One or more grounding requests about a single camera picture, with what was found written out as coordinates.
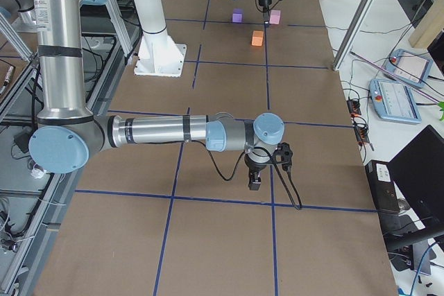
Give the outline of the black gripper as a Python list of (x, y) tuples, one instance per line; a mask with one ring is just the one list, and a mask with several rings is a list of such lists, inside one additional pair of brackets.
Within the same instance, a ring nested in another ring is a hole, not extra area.
[(262, 184), (260, 172), (267, 165), (273, 165), (272, 157), (275, 149), (257, 148), (255, 150), (248, 151), (244, 155), (244, 161), (247, 165), (248, 171), (248, 188), (258, 191)]
[(264, 25), (269, 26), (269, 7), (271, 6), (273, 0), (258, 0), (258, 4), (262, 7), (262, 15), (264, 20)]

